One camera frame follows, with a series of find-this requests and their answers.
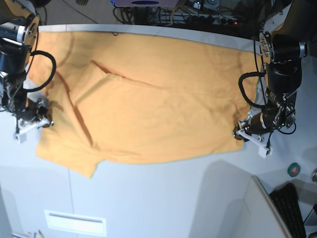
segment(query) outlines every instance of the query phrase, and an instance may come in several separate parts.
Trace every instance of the black wire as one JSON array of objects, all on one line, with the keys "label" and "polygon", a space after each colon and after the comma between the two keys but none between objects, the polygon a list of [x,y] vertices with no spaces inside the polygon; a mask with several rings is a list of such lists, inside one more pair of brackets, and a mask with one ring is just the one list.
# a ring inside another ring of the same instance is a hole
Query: black wire
[{"label": "black wire", "polygon": [[292,131],[292,132],[284,132],[284,131],[281,131],[279,128],[276,128],[276,130],[278,130],[278,132],[280,132],[280,133],[282,133],[282,134],[284,134],[284,135],[291,135],[291,134],[294,134],[295,133],[295,131],[296,131],[296,123],[294,123],[294,126],[295,126],[295,128],[294,128],[294,130]]},{"label": "black wire", "polygon": [[45,22],[44,22],[44,24],[47,25],[47,23],[48,23],[48,11],[47,11],[45,6],[44,6],[44,12],[45,12]]},{"label": "black wire", "polygon": [[[35,44],[35,49],[34,49],[34,51],[36,51],[37,48],[38,48],[39,35],[40,35],[40,34],[39,34],[39,28],[38,28],[38,35],[37,35],[37,38],[36,38],[36,44]],[[28,73],[29,73],[29,71],[30,71],[30,68],[31,68],[31,66],[32,66],[32,64],[33,64],[33,60],[34,60],[34,57],[32,57],[32,59],[31,59],[30,66],[29,66],[29,68],[28,68],[28,71],[26,72],[26,75],[28,75]]]},{"label": "black wire", "polygon": [[125,7],[123,9],[123,12],[126,14],[126,16],[128,18],[129,25],[132,25],[132,16],[130,15],[129,10],[130,10],[130,8]]},{"label": "black wire", "polygon": [[162,21],[161,21],[161,18],[160,18],[161,7],[159,6],[158,9],[159,9],[158,10],[158,21],[159,21],[160,24],[162,24]]},{"label": "black wire", "polygon": [[269,148],[271,147],[271,136],[272,136],[273,132],[274,132],[274,131],[271,131],[271,132],[269,133],[268,140],[267,140],[267,143],[266,143],[267,149],[269,149]]},{"label": "black wire", "polygon": [[15,115],[15,118],[16,118],[15,133],[19,134],[20,128],[19,128],[19,117],[18,117],[18,114]]},{"label": "black wire", "polygon": [[246,78],[249,78],[249,77],[261,77],[263,76],[264,73],[259,73],[259,72],[251,72],[251,73],[244,73],[240,76],[239,78],[239,82],[238,82],[238,85],[239,85],[239,89],[240,89],[240,92],[242,94],[242,97],[244,98],[244,100],[250,104],[252,107],[255,107],[255,108],[260,108],[260,109],[264,109],[265,108],[265,105],[259,105],[259,104],[255,104],[254,102],[252,102],[245,90],[244,90],[244,87],[243,87],[243,81],[246,79]]},{"label": "black wire", "polygon": [[[115,13],[115,11],[116,11],[117,9],[120,10],[120,14],[121,14],[122,20],[120,20],[119,17],[117,17],[117,15],[116,15],[116,13]],[[115,6],[114,9],[113,9],[113,11],[112,11],[112,13],[113,13],[114,17],[115,17],[119,22],[121,22],[122,24],[128,24],[128,23],[129,23],[128,21],[125,21],[125,19],[124,19],[124,17],[123,17],[123,13],[122,13],[120,7],[116,7],[116,6]]]},{"label": "black wire", "polygon": [[84,16],[85,18],[91,20],[92,22],[94,22],[95,24],[98,24],[98,22],[96,22],[94,19],[90,18],[89,16],[86,16],[85,14],[81,13],[80,11],[78,11],[76,8],[74,8],[72,5],[70,5],[68,2],[66,2],[65,0],[61,0],[63,3],[65,3],[68,7],[70,7],[71,9],[73,9],[75,12],[77,12],[78,14]]},{"label": "black wire", "polygon": [[[259,67],[258,67],[258,60],[257,60],[257,51],[256,51],[256,22],[257,22],[257,16],[256,16],[256,2],[257,0],[254,0],[254,25],[253,25],[253,53],[254,53],[254,61],[256,64],[256,68],[257,68],[257,72],[259,71]],[[263,96],[263,100],[264,100],[264,106],[265,106],[265,110],[267,110],[267,103],[266,103],[266,99],[265,99],[265,91],[264,91],[264,86],[263,86],[263,82],[262,79],[260,79],[260,85],[261,85],[261,90],[262,90],[262,96]]]},{"label": "black wire", "polygon": [[[39,28],[38,28],[38,34],[37,34],[37,37],[36,37],[35,49],[34,49],[33,52],[35,52],[35,51],[37,50],[37,48],[38,48],[38,43],[39,43]],[[31,69],[31,66],[32,66],[32,64],[33,64],[33,60],[34,60],[34,57],[32,57],[32,59],[31,59],[31,62],[30,62],[28,71],[26,72],[26,75],[28,75],[28,73],[29,73],[29,71],[30,71],[30,69]],[[21,82],[21,84],[17,87],[17,89],[15,90],[14,94],[12,95],[12,97],[11,97],[11,99],[10,99],[10,102],[9,102],[9,106],[10,106],[10,107],[11,107],[11,105],[10,105],[11,102],[13,102],[13,99],[14,99],[15,95],[16,95],[17,92],[21,89],[22,85],[23,85],[23,82]]]},{"label": "black wire", "polygon": [[54,59],[54,57],[51,54],[44,52],[44,51],[33,51],[31,53],[31,56],[36,56],[36,55],[42,55],[42,56],[49,58],[52,61],[52,65],[53,65],[52,71],[51,71],[49,78],[47,79],[47,81],[45,83],[43,83],[41,86],[33,88],[33,89],[24,89],[24,91],[26,93],[37,92],[37,91],[40,91],[43,88],[45,88],[52,81],[52,79],[55,75],[55,72],[56,72],[56,60]]},{"label": "black wire", "polygon": [[150,14],[149,20],[153,19],[156,17],[157,13],[159,12],[159,7],[157,7],[156,11]]}]

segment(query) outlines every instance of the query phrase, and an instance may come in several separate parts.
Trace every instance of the electronic equipment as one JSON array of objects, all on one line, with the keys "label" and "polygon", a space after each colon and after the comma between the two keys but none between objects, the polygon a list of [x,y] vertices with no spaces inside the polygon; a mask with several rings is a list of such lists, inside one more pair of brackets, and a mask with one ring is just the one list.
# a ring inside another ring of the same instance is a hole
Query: electronic equipment
[{"label": "electronic equipment", "polygon": [[161,6],[161,7],[181,7],[186,0],[112,0],[117,7],[126,6]]}]

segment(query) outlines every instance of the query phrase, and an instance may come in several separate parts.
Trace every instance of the white table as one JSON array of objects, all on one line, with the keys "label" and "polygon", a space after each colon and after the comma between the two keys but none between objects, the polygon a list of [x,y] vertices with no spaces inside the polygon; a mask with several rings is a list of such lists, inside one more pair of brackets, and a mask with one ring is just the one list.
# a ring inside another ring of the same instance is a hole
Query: white table
[{"label": "white table", "polygon": [[[219,34],[128,25],[41,26],[40,31],[108,31],[186,39],[245,51],[253,42]],[[317,168],[317,59],[303,59],[303,83],[296,103],[297,131],[285,136],[275,132],[273,155],[258,156],[258,148],[246,143],[238,152],[202,156],[156,165],[102,162],[92,179],[35,156],[40,132],[28,135],[25,144],[12,140],[14,120],[0,114],[0,185],[15,232],[40,229],[46,238],[85,238],[47,228],[44,210],[106,218],[109,238],[212,237],[215,219],[222,220],[212,200],[224,206],[232,196],[243,197],[240,181],[257,175],[268,192],[289,180],[288,166],[297,162],[301,173],[293,180],[309,193],[300,203],[305,218],[317,202],[317,184],[310,175]],[[232,184],[229,192],[223,186]]]}]

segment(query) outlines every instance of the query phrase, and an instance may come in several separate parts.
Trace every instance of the orange cloth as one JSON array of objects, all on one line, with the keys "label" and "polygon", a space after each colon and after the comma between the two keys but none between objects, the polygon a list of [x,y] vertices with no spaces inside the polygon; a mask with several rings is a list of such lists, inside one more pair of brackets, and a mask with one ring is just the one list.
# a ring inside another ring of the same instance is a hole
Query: orange cloth
[{"label": "orange cloth", "polygon": [[[232,137],[250,106],[238,79],[252,53],[173,38],[96,32],[41,33],[38,50],[57,61],[44,89],[54,127],[37,155],[91,177],[103,160],[162,163],[235,151]],[[30,78],[50,74],[36,56]],[[256,79],[244,82],[251,100]]]}]

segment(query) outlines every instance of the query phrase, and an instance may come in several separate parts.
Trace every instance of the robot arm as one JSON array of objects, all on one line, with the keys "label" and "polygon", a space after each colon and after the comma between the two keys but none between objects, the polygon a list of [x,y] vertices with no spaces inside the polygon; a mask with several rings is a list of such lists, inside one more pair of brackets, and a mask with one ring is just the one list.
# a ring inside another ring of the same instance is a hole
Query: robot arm
[{"label": "robot arm", "polygon": [[[293,0],[282,28],[272,34],[262,33],[260,50],[262,56],[268,59],[265,71],[247,73],[239,79],[243,97],[251,106],[258,108],[259,113],[250,114],[238,122],[233,131],[236,139],[258,144],[252,135],[261,137],[274,130],[281,131],[283,127],[296,127],[295,102],[302,82],[301,59],[308,53],[307,42],[316,33],[316,14],[317,0]],[[242,82],[247,77],[265,75],[267,103],[256,105],[245,95]],[[260,147],[265,150],[264,156],[270,152],[269,143]]]},{"label": "robot arm", "polygon": [[30,56],[40,54],[49,57],[53,63],[50,80],[55,73],[54,58],[48,53],[33,50],[38,25],[39,17],[20,2],[0,0],[0,106],[3,111],[16,116],[16,139],[33,128],[52,124],[44,101],[28,99],[27,94],[34,90],[23,88],[27,76],[25,67]]}]

